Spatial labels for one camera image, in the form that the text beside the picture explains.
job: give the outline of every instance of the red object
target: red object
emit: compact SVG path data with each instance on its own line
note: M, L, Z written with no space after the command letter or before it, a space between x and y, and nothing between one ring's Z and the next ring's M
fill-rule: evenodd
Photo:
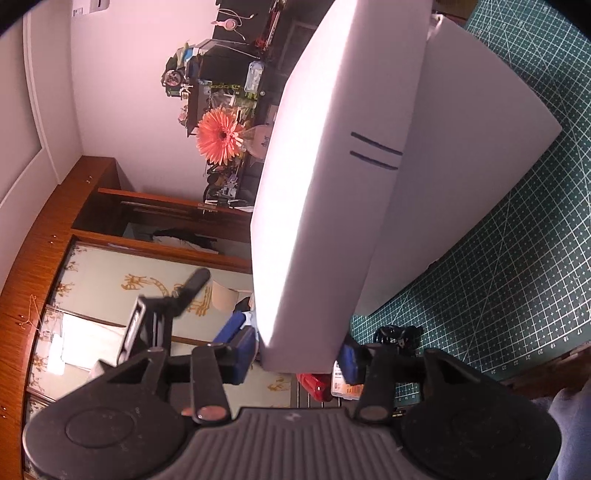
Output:
M265 24L265 30L263 30L262 35L254 41L255 47L259 50L265 51L271 45L271 41L275 35L275 29L277 28L277 22L279 21L279 14L283 10L284 4L284 1L275 0L273 6L269 9L269 17Z
M330 393L331 374L297 374L295 377L314 400L332 400L333 396Z

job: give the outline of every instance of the gray fabric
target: gray fabric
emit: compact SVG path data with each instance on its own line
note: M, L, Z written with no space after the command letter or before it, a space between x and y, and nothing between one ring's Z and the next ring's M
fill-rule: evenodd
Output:
M591 478L591 379L580 392L561 390L554 398L534 402L558 423L562 447L548 480Z

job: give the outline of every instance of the orange gerbera flower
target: orange gerbera flower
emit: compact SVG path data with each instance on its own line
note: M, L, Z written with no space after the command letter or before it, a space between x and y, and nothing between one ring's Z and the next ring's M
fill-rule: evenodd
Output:
M209 163L226 165L240 153L243 127L236 121L235 112L215 108L203 115L198 126L197 147Z

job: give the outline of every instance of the grid lines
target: grid lines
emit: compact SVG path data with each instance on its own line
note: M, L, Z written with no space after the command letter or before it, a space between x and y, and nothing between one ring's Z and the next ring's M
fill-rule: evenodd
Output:
M466 29L527 83L563 132L499 204L377 312L421 325L442 348L497 380L591 340L591 42L543 0L480 0ZM418 401L399 385L397 403Z

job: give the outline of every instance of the headphones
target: headphones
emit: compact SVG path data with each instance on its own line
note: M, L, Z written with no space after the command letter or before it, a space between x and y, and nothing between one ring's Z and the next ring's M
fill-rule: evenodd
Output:
M242 37L242 39L244 41L246 41L246 39L244 38L244 35L242 35L237 30L237 28L242 26L243 19L250 20L251 18L254 17L254 14L252 14L250 17L241 17L234 10L230 10L229 8L220 8L220 9L218 9L218 12L221 14L227 15L229 17L233 17L233 18L228 18L223 21L213 21L212 25L215 25L216 27L222 27L229 32L232 32L232 31L236 32L238 35L240 35Z

